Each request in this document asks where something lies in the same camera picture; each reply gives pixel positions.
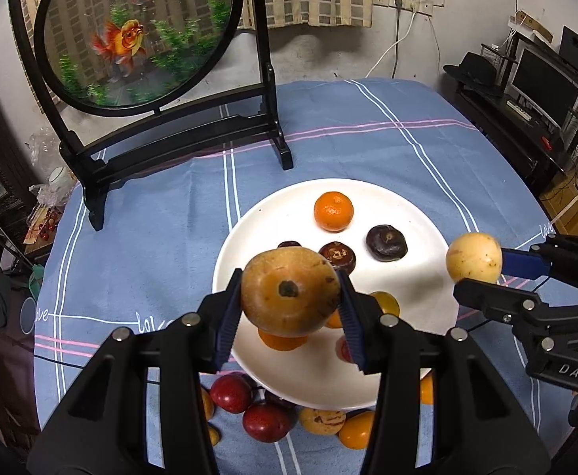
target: orange fruit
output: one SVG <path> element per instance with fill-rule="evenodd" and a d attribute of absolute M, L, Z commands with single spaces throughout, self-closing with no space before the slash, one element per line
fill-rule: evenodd
<path fill-rule="evenodd" d="M 205 420 L 208 421 L 212 416 L 214 416 L 214 402 L 203 386 L 201 386 L 201 397 L 203 399 L 203 411 L 205 412 Z"/>
<path fill-rule="evenodd" d="M 342 445 L 352 450 L 364 450 L 368 446 L 374 419 L 375 411 L 366 411 L 347 419 L 338 433 Z"/>
<path fill-rule="evenodd" d="M 421 403 L 434 405 L 434 381 L 432 373 L 428 373 L 421 379 Z"/>
<path fill-rule="evenodd" d="M 262 330 L 258 329 L 258 335 L 262 339 L 262 342 L 273 350 L 279 352 L 290 352 L 295 350 L 299 346 L 302 346 L 307 342 L 309 336 L 303 336 L 301 338 L 281 338 L 280 336 L 272 336 Z"/>
<path fill-rule="evenodd" d="M 338 312 L 337 309 L 333 314 L 331 314 L 331 317 L 329 317 L 329 319 L 326 320 L 326 326 L 329 327 L 330 329 L 342 328 L 342 319 L 340 318 L 340 313 Z"/>
<path fill-rule="evenodd" d="M 353 219 L 353 204 L 345 194 L 337 191 L 324 193 L 313 206 L 316 223 L 329 232 L 341 232 Z"/>

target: wall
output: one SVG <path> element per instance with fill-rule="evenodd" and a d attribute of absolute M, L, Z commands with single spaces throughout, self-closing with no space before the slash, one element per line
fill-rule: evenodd
<path fill-rule="evenodd" d="M 458 64 L 467 51 L 480 51 L 482 42 L 502 42 L 515 0 L 445 0 L 435 7 L 433 23 L 441 65 Z M 411 14 L 403 12 L 401 35 Z M 361 28 L 288 27 L 270 31 L 272 61 L 279 83 L 293 80 L 361 78 L 394 41 L 395 9 L 374 7 L 373 26 Z M 255 45 L 251 34 L 238 35 L 214 70 L 184 99 L 257 82 Z M 439 57 L 427 17 L 418 15 L 399 49 L 398 78 L 416 79 L 439 88 Z M 389 55 L 373 76 L 390 76 Z M 20 146 L 46 119 L 30 93 L 11 35 L 7 1 L 0 0 L 0 103 Z M 98 118 L 65 109 L 63 117 L 83 142 L 102 136 L 134 118 Z"/>

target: pink stripe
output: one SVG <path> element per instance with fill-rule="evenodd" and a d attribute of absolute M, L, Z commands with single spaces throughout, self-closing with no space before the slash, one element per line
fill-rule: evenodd
<path fill-rule="evenodd" d="M 245 375 L 245 372 L 243 370 L 217 371 L 217 373 L 215 373 L 215 375 L 229 375 L 230 373 L 241 373 L 241 374 Z"/>
<path fill-rule="evenodd" d="M 462 316 L 459 316 L 456 321 L 461 321 L 464 320 L 465 318 L 469 318 L 470 316 L 474 316 L 474 314 L 476 314 L 477 312 L 479 312 L 477 309 L 472 309 L 469 312 L 466 312 L 465 314 L 463 314 Z"/>
<path fill-rule="evenodd" d="M 88 357 L 91 358 L 91 354 L 90 353 L 85 353 L 83 351 L 74 351 L 74 350 L 62 350 L 61 348 L 54 348 L 53 346 L 48 346 L 46 344 L 40 344 L 38 342 L 35 342 L 34 346 L 37 346 L 38 348 L 45 348 L 47 350 L 51 350 L 53 352 L 60 352 L 60 353 L 68 353 L 70 355 L 79 355 L 80 357 Z"/>
<path fill-rule="evenodd" d="M 388 129 L 400 129 L 403 128 L 400 125 L 397 125 L 395 123 L 392 122 L 387 122 L 390 126 L 382 126 L 382 127 L 378 127 L 378 128 L 369 128 L 367 130 L 342 130 L 342 131 L 338 131 L 338 132 L 331 132 L 331 133 L 323 133 L 323 134 L 317 134 L 317 135 L 312 135 L 312 136 L 308 136 L 308 137 L 292 137 L 291 139 L 287 139 L 288 143 L 291 142 L 295 142 L 295 141 L 301 141 L 303 139 L 316 139 L 318 137 L 327 137 L 327 136 L 333 136 L 333 135 L 345 135 L 345 134 L 353 134 L 353 133 L 367 133 L 367 132 L 376 132 L 376 131 L 380 131 L 380 130 L 388 130 Z M 407 129 L 415 129 L 415 128 L 438 128 L 439 126 L 443 126 L 443 125 L 430 125 L 430 126 L 406 126 L 405 128 Z M 271 143 L 265 143 L 265 144 L 258 144 L 256 146 L 251 146 L 251 147 L 246 147 L 246 148 L 237 148 L 234 153 L 245 153 L 245 152 L 250 152 L 252 150 L 257 150 L 259 148 L 268 148 L 271 147 Z M 223 156 L 223 152 L 218 152 L 218 153 L 213 153 L 213 154 L 209 154 L 209 155 L 205 155 L 203 157 L 199 157 L 199 159 L 213 159 L 213 158 L 217 158 L 217 157 L 222 157 Z"/>
<path fill-rule="evenodd" d="M 43 339 L 44 341 L 59 342 L 61 344 L 73 344 L 74 346 L 84 346 L 86 348 L 95 348 L 96 350 L 100 347 L 99 344 L 94 344 L 92 342 L 80 342 L 80 341 L 69 341 L 68 339 L 54 339 L 48 336 L 39 336 L 36 334 L 34 336 L 36 339 Z"/>

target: white cable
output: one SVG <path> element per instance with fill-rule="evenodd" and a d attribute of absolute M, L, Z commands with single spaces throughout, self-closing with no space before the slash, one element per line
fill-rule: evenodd
<path fill-rule="evenodd" d="M 524 11 L 524 9 L 522 9 L 520 12 L 524 12 L 525 16 L 522 18 L 522 21 L 520 22 L 520 24 L 518 25 L 519 27 L 522 27 L 522 25 L 524 25 L 524 22 L 527 20 L 527 13 Z M 505 46 L 505 44 L 507 44 L 507 41 L 509 41 L 517 32 L 518 30 L 516 28 L 512 28 L 511 31 L 509 32 L 509 37 L 507 37 L 507 39 L 504 40 L 504 43 L 502 43 L 498 48 L 497 51 L 500 50 L 500 48 L 502 48 L 503 46 Z"/>
<path fill-rule="evenodd" d="M 405 33 L 405 35 L 404 35 L 399 41 L 397 41 L 396 43 L 391 44 L 390 47 L 389 47 L 385 52 L 383 52 L 383 55 L 382 55 L 381 57 L 379 57 L 379 60 L 375 63 L 375 65 L 370 69 L 370 71 L 369 71 L 368 73 L 366 73 L 366 77 L 365 77 L 365 78 L 368 78 L 368 77 L 370 76 L 370 74 L 371 74 L 371 73 L 373 72 L 373 70 L 377 67 L 377 65 L 379 65 L 379 63 L 380 63 L 380 62 L 383 60 L 383 58 L 388 54 L 388 52 L 390 52 L 395 46 L 397 46 L 399 43 L 401 43 L 401 41 L 403 41 L 403 40 L 408 36 L 408 34 L 410 33 L 410 31 L 412 30 L 412 23 L 413 23 L 413 21 L 414 21 L 415 15 L 416 15 L 416 12 L 413 12 L 413 13 L 412 13 L 412 17 L 410 18 L 410 26 L 408 27 L 408 31 Z"/>
<path fill-rule="evenodd" d="M 439 76 L 441 75 L 441 47 L 439 46 L 439 39 L 437 38 L 437 31 L 434 30 L 434 23 L 432 23 L 432 18 L 428 16 L 428 21 L 430 22 L 430 28 L 432 28 L 432 35 L 434 36 L 434 42 L 437 44 L 437 50 L 439 51 L 439 61 L 437 64 L 437 71 Z"/>

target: yellow fruit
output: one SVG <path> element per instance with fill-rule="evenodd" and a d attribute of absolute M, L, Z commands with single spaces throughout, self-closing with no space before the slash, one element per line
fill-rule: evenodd
<path fill-rule="evenodd" d="M 214 402 L 203 386 L 201 387 L 201 398 L 203 399 L 205 420 L 208 421 L 212 416 L 214 416 Z"/>
<path fill-rule="evenodd" d="M 342 318 L 340 317 L 340 312 L 336 309 L 331 317 L 326 320 L 326 326 L 330 329 L 340 329 L 342 328 Z"/>
<path fill-rule="evenodd" d="M 434 377 L 432 372 L 421 379 L 421 403 L 434 405 Z"/>
<path fill-rule="evenodd" d="M 287 246 L 260 253 L 243 271 L 243 313 L 272 336 L 308 336 L 324 326 L 339 303 L 335 270 L 308 248 Z"/>
<path fill-rule="evenodd" d="M 496 283 L 502 272 L 502 249 L 496 238 L 470 232 L 456 239 L 445 255 L 452 280 L 474 279 Z"/>
<path fill-rule="evenodd" d="M 326 411 L 320 409 L 302 409 L 298 420 L 304 430 L 318 436 L 332 436 L 344 426 L 346 414 L 342 411 Z"/>
<path fill-rule="evenodd" d="M 401 312 L 399 302 L 390 293 L 386 293 L 385 291 L 375 291 L 374 293 L 371 293 L 370 296 L 377 300 L 377 303 L 379 304 L 379 307 L 382 308 L 384 314 L 394 314 L 395 316 L 399 316 L 399 313 Z"/>
<path fill-rule="evenodd" d="M 366 448 L 374 419 L 375 411 L 366 411 L 347 419 L 338 433 L 342 445 L 352 450 L 363 450 Z"/>
<path fill-rule="evenodd" d="M 210 425 L 209 423 L 208 423 L 208 432 L 210 433 L 210 442 L 212 443 L 212 446 L 215 447 L 221 440 L 221 435 L 219 434 L 219 431 L 214 427 L 212 427 L 212 425 Z"/>

